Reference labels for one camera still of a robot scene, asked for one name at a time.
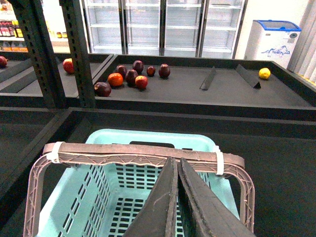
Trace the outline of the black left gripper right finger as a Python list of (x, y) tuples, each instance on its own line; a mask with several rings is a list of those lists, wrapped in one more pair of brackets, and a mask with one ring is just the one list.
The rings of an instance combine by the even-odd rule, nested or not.
[(178, 205), (186, 237), (253, 237), (182, 158), (178, 164)]

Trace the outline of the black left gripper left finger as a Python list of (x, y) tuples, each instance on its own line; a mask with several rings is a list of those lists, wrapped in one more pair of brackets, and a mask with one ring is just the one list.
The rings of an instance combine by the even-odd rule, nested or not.
[(144, 206), (123, 235), (125, 237), (175, 236), (177, 196), (177, 162), (174, 158), (168, 158)]

